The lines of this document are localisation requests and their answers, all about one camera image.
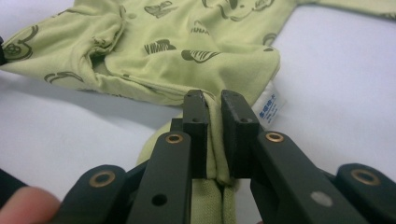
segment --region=white label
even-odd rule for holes
[[[274,83],[270,81],[262,92],[262,95],[260,95],[256,103],[251,107],[264,130],[268,130],[271,127],[277,113],[285,102],[286,100],[280,96]]]

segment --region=white background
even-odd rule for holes
[[[0,0],[0,36],[73,5]],[[290,136],[319,168],[373,166],[396,180],[396,21],[326,7],[299,7],[278,36],[275,78],[287,99],[272,129]],[[60,199],[87,170],[134,167],[152,133],[177,107],[69,91],[0,71],[0,167]],[[248,182],[239,223],[260,220]]]

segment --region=printed pattern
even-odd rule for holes
[[[72,72],[59,72],[59,73],[51,73],[48,74],[46,76],[44,76],[44,80],[50,84],[52,84],[52,82],[54,82],[55,80],[58,79],[62,79],[62,78],[67,78],[67,77],[71,77],[74,78],[80,82],[84,82],[84,80],[82,79],[82,77],[76,75],[75,73]]]
[[[271,43],[276,39],[276,34],[268,34],[262,39],[262,44],[266,46],[270,46]]]
[[[172,6],[172,2],[165,1],[161,2],[158,6],[147,6],[145,10],[152,16],[155,16],[157,19],[166,16],[169,12],[176,10],[177,7]]]
[[[38,26],[32,26],[32,32],[24,39],[19,39],[8,44],[4,48],[5,57],[8,61],[26,60],[32,57],[32,47],[27,43],[38,33]]]
[[[396,12],[384,13],[381,16],[396,21]]]
[[[239,4],[238,0],[229,0],[227,6],[223,6],[220,4],[211,6],[208,2],[210,0],[202,0],[202,4],[206,8],[215,8],[219,9],[221,17],[224,20],[231,21],[242,21],[244,18],[248,17],[253,12],[260,12],[270,7],[275,0],[257,0],[254,3],[254,6],[245,6]],[[234,13],[242,14],[242,16],[233,16]]]
[[[200,21],[195,21],[194,26],[191,28],[191,32],[194,34],[210,35],[209,31],[201,24]]]
[[[154,43],[145,45],[145,50],[147,54],[157,53],[166,50],[176,49],[175,46],[171,45],[168,39],[161,39]]]
[[[218,52],[200,51],[200,50],[183,50],[181,57],[186,61],[195,61],[196,63],[205,63],[211,58],[219,55]]]

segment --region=black plastic part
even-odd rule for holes
[[[148,161],[126,223],[190,223],[190,161],[191,139],[186,133],[161,135]]]
[[[26,187],[26,184],[0,169],[0,209],[15,191],[22,187]]]
[[[126,173],[118,166],[102,165],[86,172],[67,193],[50,224],[123,223],[129,202]]]
[[[258,141],[254,155],[272,186],[258,188],[258,179],[252,188],[264,223],[368,223],[285,134],[263,132]],[[274,192],[278,202],[260,200]]]
[[[4,51],[3,51],[3,38],[0,36],[0,65],[3,65],[5,63],[7,63],[6,57],[4,55]]]
[[[371,223],[396,223],[396,184],[376,169],[343,165],[334,184]]]
[[[251,178],[253,158],[250,144],[256,141],[261,125],[245,98],[234,91],[222,91],[221,115],[230,175]]]
[[[184,96],[183,132],[191,137],[192,178],[206,178],[207,126],[209,116],[201,91],[189,91]]]

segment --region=skin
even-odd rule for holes
[[[21,188],[0,210],[0,223],[31,224],[49,221],[59,209],[59,200],[39,188]]]

